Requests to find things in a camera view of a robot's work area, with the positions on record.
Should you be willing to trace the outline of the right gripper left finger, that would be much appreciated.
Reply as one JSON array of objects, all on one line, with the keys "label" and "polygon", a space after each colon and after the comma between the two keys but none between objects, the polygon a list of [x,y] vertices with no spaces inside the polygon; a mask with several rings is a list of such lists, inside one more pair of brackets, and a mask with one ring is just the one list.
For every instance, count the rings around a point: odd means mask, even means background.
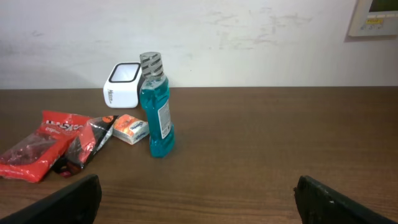
[{"label": "right gripper left finger", "polygon": [[2,218],[1,223],[91,224],[96,218],[101,198],[99,177],[91,174]]}]

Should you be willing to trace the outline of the blue mouthwash bottle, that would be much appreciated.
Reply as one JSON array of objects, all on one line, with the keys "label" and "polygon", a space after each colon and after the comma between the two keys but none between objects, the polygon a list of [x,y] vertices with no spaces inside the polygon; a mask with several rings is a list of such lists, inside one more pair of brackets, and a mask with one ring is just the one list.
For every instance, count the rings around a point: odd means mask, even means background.
[{"label": "blue mouthwash bottle", "polygon": [[175,144],[169,106],[169,79],[164,73],[159,52],[140,54],[140,60],[144,82],[139,98],[149,124],[150,153],[152,157],[165,157]]}]

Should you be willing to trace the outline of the black red snack wrapper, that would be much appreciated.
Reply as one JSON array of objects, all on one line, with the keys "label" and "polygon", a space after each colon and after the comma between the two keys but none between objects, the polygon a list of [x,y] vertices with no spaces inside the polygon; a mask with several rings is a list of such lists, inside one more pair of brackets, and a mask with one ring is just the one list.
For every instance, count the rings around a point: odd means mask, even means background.
[{"label": "black red snack wrapper", "polygon": [[89,119],[52,170],[65,178],[81,172],[112,136],[117,118],[112,115]]}]

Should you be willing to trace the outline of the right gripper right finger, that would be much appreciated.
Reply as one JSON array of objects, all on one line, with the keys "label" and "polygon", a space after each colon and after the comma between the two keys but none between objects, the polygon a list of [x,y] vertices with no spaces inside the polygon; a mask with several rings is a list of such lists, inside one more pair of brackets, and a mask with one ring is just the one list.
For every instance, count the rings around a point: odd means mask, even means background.
[{"label": "right gripper right finger", "polygon": [[294,197],[302,223],[395,224],[307,175],[300,176]]}]

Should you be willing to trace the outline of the red candy bag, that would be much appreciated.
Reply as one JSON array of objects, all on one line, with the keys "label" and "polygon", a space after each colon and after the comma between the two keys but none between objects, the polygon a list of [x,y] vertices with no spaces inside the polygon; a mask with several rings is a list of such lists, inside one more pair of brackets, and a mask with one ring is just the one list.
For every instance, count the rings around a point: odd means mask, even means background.
[{"label": "red candy bag", "polygon": [[63,156],[89,116],[43,111],[38,129],[1,154],[1,177],[36,183]]}]

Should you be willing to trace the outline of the small orange tissue pack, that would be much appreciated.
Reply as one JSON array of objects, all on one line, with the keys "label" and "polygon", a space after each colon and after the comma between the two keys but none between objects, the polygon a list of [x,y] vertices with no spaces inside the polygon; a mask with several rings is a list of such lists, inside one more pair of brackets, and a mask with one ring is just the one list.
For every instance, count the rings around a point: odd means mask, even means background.
[{"label": "small orange tissue pack", "polygon": [[148,122],[124,114],[113,124],[113,136],[134,145],[149,134]]}]

